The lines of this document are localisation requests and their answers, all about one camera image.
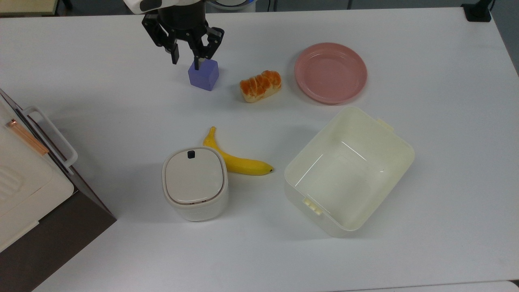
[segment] toy banana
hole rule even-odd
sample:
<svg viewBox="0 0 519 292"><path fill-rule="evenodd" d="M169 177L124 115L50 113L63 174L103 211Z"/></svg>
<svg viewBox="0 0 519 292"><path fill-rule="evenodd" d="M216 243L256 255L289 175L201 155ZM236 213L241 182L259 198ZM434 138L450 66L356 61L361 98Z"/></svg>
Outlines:
<svg viewBox="0 0 519 292"><path fill-rule="evenodd" d="M225 165L227 166L227 170L229 172L236 172L238 174L250 176L262 176L274 170L272 166L268 165L265 162L246 158L239 158L223 152L216 144L216 140L214 139L215 132L216 128L211 127L211 129L209 130L209 134L207 134L207 137L203 140L203 145L217 150L222 155L225 161Z"/></svg>

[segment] blue foam block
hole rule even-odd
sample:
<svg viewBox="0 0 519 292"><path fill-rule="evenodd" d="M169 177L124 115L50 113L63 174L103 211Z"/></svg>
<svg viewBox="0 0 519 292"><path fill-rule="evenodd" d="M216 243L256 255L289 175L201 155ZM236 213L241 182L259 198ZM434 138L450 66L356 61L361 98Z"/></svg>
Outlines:
<svg viewBox="0 0 519 292"><path fill-rule="evenodd" d="M210 59L201 62L199 70L195 70L195 63L193 62L187 73L189 74L191 85L208 91L213 90L214 84L220 75L218 72L218 62Z"/></svg>

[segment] small bin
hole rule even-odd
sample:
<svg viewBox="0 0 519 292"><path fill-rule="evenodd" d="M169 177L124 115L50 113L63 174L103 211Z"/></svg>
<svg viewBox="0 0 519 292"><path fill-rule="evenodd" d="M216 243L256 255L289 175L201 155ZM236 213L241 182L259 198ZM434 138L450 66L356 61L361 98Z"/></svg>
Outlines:
<svg viewBox="0 0 519 292"><path fill-rule="evenodd" d="M209 147L171 154L162 168L168 203L189 221L203 221L223 212L229 199L227 169L222 156Z"/></svg>
<svg viewBox="0 0 519 292"><path fill-rule="evenodd" d="M386 123L347 107L290 162L285 194L326 233L344 237L364 224L414 157Z"/></svg>

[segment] black stand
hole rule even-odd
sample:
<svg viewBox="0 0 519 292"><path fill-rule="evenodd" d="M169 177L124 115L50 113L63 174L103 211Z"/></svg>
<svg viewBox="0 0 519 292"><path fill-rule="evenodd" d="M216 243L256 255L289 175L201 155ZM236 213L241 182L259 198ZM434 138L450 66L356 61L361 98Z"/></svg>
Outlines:
<svg viewBox="0 0 519 292"><path fill-rule="evenodd" d="M465 10L465 17L470 22L490 22L492 17L488 5L492 0L480 0L476 4L461 4Z"/></svg>

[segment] gray floor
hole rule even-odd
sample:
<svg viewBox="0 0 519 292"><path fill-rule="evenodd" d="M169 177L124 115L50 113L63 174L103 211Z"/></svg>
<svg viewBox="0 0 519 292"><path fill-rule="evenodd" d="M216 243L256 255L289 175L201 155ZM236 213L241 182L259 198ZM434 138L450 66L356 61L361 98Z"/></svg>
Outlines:
<svg viewBox="0 0 519 292"><path fill-rule="evenodd" d="M67 11L63 3L58 7L61 16L125 15L131 11L122 0L71 0L73 10ZM477 0L351 0L351 9L459 7L462 3ZM266 12L269 0L258 0L257 12ZM339 10L347 9L348 0L278 0L278 11ZM519 72L519 0L496 0L492 15L504 44Z"/></svg>

